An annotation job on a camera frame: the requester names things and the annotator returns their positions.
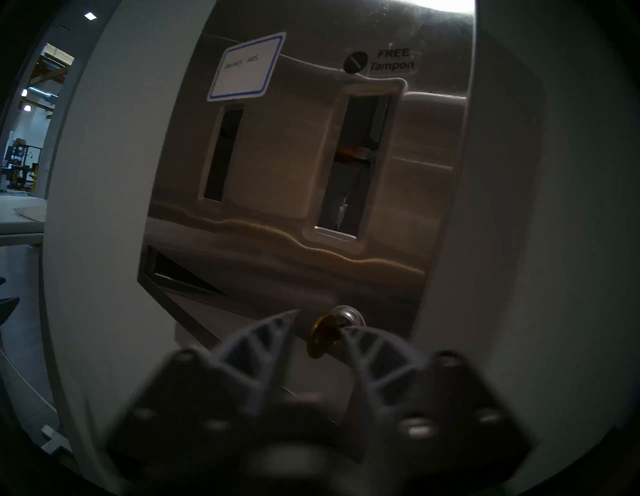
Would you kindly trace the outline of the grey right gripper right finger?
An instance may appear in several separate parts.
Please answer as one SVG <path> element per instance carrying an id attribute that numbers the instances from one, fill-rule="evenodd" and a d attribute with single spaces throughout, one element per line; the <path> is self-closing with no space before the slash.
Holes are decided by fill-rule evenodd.
<path id="1" fill-rule="evenodd" d="M 427 358 L 382 329 L 340 332 L 378 480 L 508 480 L 529 456 L 529 433 L 461 354 Z"/>

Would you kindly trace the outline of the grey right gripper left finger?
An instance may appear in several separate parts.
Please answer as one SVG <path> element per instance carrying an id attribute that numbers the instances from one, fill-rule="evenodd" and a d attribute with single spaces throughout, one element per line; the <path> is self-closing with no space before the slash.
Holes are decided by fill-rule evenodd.
<path id="1" fill-rule="evenodd" d="M 299 310 L 277 313 L 229 333 L 212 349 L 168 355 L 119 414 L 107 456 L 127 480 L 176 462 L 254 423 L 285 394 Z"/>

